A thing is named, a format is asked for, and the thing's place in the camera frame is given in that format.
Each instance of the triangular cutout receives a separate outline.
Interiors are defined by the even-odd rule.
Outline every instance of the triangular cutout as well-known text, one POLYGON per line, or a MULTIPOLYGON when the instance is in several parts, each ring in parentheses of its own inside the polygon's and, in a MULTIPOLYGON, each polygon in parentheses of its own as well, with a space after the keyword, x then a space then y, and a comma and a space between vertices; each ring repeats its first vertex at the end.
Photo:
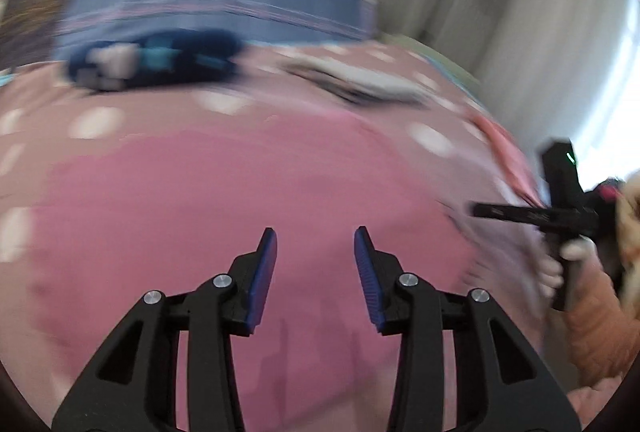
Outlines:
POLYGON ((107 360, 98 371, 98 378, 107 382, 127 385, 133 377, 133 368, 136 363, 136 353, 140 336, 142 335, 142 322, 135 322, 127 330, 123 339, 119 341, 107 360))
POLYGON ((513 383, 533 380, 535 377, 533 366, 513 343, 504 327, 497 320, 491 320, 490 325, 502 382, 505 385, 513 385, 513 383))

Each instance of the finger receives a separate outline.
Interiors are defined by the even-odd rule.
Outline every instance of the finger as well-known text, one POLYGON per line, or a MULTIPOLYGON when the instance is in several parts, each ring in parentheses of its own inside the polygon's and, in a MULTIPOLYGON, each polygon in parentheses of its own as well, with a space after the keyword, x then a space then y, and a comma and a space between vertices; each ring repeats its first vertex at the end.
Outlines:
POLYGON ((540 284, 544 284, 545 286, 549 286, 553 289, 558 289, 562 284, 564 284, 564 279, 558 275, 545 275, 544 273, 540 273, 538 275, 538 279, 540 284))
POLYGON ((543 256, 538 261, 538 270, 547 275, 561 275, 562 265, 549 256, 543 256))
POLYGON ((540 292, 542 293, 542 296, 546 298, 553 298, 553 296, 556 294, 555 289, 549 286, 545 286, 544 284, 540 284, 540 292))
POLYGON ((567 242, 560 249, 560 256, 565 260, 586 260, 597 255, 598 252, 593 240, 586 237, 567 242))

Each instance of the orange sleeve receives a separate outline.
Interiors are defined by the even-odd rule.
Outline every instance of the orange sleeve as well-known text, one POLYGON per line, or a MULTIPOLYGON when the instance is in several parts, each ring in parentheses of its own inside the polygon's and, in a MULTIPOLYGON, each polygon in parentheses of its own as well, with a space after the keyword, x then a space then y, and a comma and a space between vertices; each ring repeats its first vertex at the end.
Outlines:
POLYGON ((564 321, 583 385, 627 373, 640 350, 640 321, 623 314, 610 278, 594 263, 584 264, 564 321))

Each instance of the bed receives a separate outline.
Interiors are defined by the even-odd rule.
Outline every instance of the bed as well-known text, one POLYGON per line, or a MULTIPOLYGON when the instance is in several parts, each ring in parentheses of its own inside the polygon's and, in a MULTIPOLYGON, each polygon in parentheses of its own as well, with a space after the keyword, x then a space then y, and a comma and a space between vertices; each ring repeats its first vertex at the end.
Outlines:
POLYGON ((490 116, 442 68, 372 39, 375 0, 59 2, 30 24, 9 0, 0 33, 14 69, 0 88, 0 358, 45 420, 144 292, 192 290, 267 226, 279 254, 263 323, 233 342, 249 430, 385 429, 399 342, 367 317, 359 225, 440 290, 488 289, 540 347, 538 236, 466 214, 522 203, 470 121, 490 116), (64 78, 59 60, 87 41, 199 26, 252 42, 234 81, 92 94, 64 78), (284 71, 301 55, 399 76, 430 100, 345 103, 284 71))

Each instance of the red fabric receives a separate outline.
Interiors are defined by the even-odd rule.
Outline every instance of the red fabric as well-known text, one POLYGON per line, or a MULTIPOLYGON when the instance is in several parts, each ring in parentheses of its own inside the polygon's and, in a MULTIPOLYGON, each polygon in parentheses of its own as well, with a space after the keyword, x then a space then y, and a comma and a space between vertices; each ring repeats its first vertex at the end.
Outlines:
POLYGON ((470 108, 468 116, 469 120, 489 139, 494 157, 511 190, 530 205, 542 207, 529 162, 513 140, 513 136, 478 110, 470 108))
POLYGON ((262 325, 233 339, 255 431, 291 423, 397 354, 399 340, 378 336, 367 315, 359 225, 442 290, 476 254, 386 139, 347 113, 133 139, 59 168, 35 216, 38 306, 72 376, 147 290, 193 290, 274 227, 262 325))

